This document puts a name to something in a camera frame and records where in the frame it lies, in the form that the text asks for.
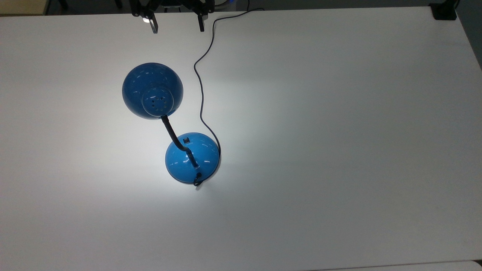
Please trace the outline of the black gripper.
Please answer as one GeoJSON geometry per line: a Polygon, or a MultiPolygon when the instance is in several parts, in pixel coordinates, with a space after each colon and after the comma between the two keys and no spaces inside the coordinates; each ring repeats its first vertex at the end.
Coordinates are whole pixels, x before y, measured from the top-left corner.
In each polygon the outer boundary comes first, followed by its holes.
{"type": "Polygon", "coordinates": [[[155,11],[159,6],[184,6],[186,9],[197,15],[198,26],[200,32],[205,32],[205,15],[215,11],[214,0],[148,0],[143,5],[140,0],[130,0],[131,13],[134,17],[142,17],[145,23],[151,27],[152,33],[158,33],[158,22],[155,17],[155,11]]]}

